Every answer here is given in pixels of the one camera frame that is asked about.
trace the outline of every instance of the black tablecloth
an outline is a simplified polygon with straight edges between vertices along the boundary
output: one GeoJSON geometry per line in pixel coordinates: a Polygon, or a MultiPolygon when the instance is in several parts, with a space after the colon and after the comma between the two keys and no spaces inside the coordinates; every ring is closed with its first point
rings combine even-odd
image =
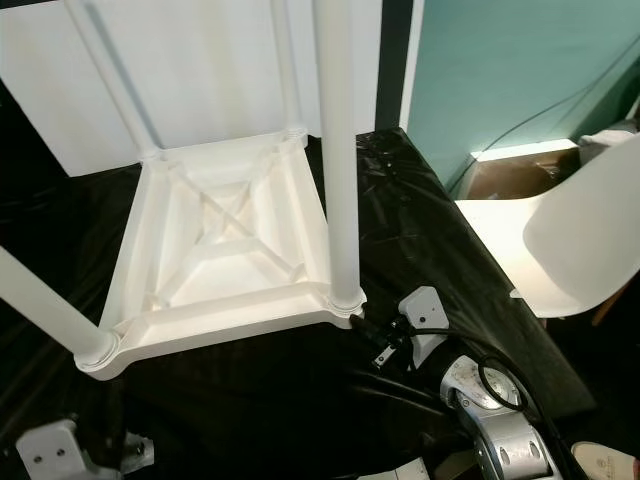
{"type": "MultiPolygon", "coordinates": [[[[322,191],[320,144],[307,156],[322,191]]],[[[554,417],[594,406],[586,387],[399,130],[358,137],[362,287],[384,324],[420,285],[451,324],[503,348],[554,417]]],[[[138,165],[65,179],[0,205],[0,242],[96,323],[135,193],[138,165]]],[[[97,382],[33,325],[0,305],[0,476],[20,462],[25,428],[76,418],[96,463],[117,459],[123,425],[156,443],[149,478],[325,477],[391,468],[466,445],[454,418],[338,388],[368,362],[352,331],[315,325],[145,360],[97,382]]]]}

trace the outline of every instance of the white plastic frame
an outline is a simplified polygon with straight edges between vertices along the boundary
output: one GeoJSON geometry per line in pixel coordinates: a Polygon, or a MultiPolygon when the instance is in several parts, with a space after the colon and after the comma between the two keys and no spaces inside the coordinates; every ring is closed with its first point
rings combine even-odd
{"type": "Polygon", "coordinates": [[[271,0],[285,128],[161,150],[83,0],[69,13],[138,149],[142,174],[100,325],[4,249],[0,294],[94,378],[158,355],[362,311],[349,2],[315,0],[328,228],[307,163],[285,0],[271,0]]]}

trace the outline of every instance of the teal wall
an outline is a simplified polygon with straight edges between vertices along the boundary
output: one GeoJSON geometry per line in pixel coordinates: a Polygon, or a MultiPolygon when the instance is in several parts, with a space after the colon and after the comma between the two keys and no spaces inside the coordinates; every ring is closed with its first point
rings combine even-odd
{"type": "MultiPolygon", "coordinates": [[[[638,34],[640,0],[425,0],[409,137],[451,186],[469,152],[583,89],[638,34]]],[[[638,57],[640,42],[588,94],[527,123],[499,145],[606,126],[605,117],[620,109],[612,101],[625,100],[629,88],[640,84],[638,57]]]]}

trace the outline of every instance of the dark floor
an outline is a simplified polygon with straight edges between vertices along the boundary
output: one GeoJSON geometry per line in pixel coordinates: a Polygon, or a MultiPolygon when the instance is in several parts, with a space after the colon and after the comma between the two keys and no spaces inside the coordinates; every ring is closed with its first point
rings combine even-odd
{"type": "Polygon", "coordinates": [[[549,334],[599,404],[558,426],[569,443],[602,443],[640,458],[640,275],[598,327],[591,325],[593,314],[548,323],[549,334]]]}

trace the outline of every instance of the white backdrop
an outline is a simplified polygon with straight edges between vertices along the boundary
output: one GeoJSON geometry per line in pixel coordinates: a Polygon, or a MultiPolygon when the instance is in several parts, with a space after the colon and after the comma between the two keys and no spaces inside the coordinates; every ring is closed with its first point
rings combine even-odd
{"type": "MultiPolygon", "coordinates": [[[[353,8],[357,133],[374,129],[382,0],[353,8]]],[[[275,131],[282,105],[268,0],[92,0],[164,148],[275,131]]],[[[302,113],[320,135],[311,0],[289,0],[302,113]]],[[[0,77],[70,175],[136,161],[62,2],[0,12],[0,77]]]]}

